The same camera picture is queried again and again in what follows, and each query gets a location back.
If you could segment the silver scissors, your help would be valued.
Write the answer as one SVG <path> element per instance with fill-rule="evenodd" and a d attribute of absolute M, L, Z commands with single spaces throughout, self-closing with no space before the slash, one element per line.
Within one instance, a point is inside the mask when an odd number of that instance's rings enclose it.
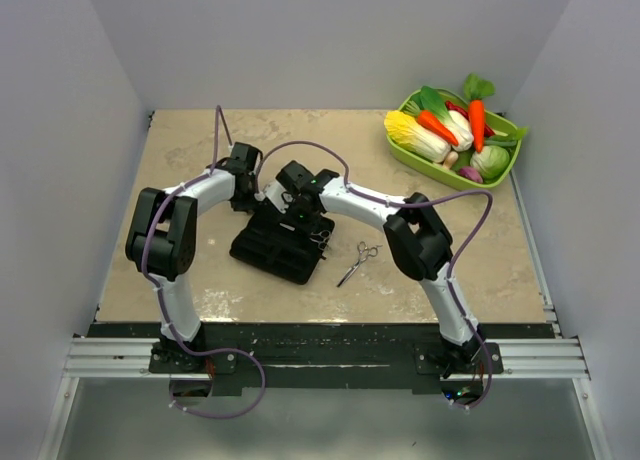
<path fill-rule="evenodd" d="M 320 230 L 310 234 L 310 241 L 316 244 L 316 247 L 320 251 L 320 258 L 325 259 L 324 252 L 328 248 L 328 243 L 331 239 L 331 230 Z"/>
<path fill-rule="evenodd" d="M 379 254 L 379 249 L 382 247 L 381 244 L 368 245 L 365 241 L 360 241 L 357 248 L 357 259 L 355 262 L 349 267 L 343 277 L 338 281 L 336 287 L 342 287 L 359 269 L 359 267 L 365 263 L 368 259 L 374 258 Z"/>

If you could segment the black tool case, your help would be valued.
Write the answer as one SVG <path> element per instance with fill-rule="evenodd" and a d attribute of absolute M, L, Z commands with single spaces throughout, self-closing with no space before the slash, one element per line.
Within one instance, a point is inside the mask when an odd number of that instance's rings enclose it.
<path fill-rule="evenodd" d="M 333 230 L 327 217 L 320 230 Z M 229 254 L 249 266 L 297 285 L 306 284 L 320 260 L 320 251 L 310 234 L 285 223 L 284 215 L 253 213 L 246 227 L 231 243 Z"/>

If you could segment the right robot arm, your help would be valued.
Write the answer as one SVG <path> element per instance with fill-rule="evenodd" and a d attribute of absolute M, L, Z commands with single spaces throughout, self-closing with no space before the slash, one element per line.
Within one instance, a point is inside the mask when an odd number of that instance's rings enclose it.
<path fill-rule="evenodd" d="M 416 193 L 410 197 L 387 195 L 348 181 L 345 174 L 323 170 L 311 175 L 293 162 L 292 174 L 282 170 L 262 192 L 285 214 L 296 207 L 305 212 L 338 214 L 381 231 L 396 267 L 417 281 L 424 290 L 439 322 L 440 336 L 448 346 L 445 359 L 459 373 L 469 372 L 481 360 L 484 343 L 479 322 L 465 300 L 454 274 L 464 240 L 452 250 L 453 237 L 435 206 L 462 197 L 459 192 L 436 200 Z"/>

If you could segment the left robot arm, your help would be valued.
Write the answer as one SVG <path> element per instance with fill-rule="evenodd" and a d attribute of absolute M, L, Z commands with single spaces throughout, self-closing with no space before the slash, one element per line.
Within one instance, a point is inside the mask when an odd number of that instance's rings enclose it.
<path fill-rule="evenodd" d="M 185 372 L 200 370 L 207 348 L 195 340 L 201 329 L 187 275 L 196 254 L 198 217 L 228 202 L 238 210 L 254 206 L 255 169 L 263 153 L 237 143 L 228 157 L 197 177 L 164 190 L 138 195 L 125 256 L 151 284 L 161 312 L 161 334 L 176 342 L 173 362 Z"/>

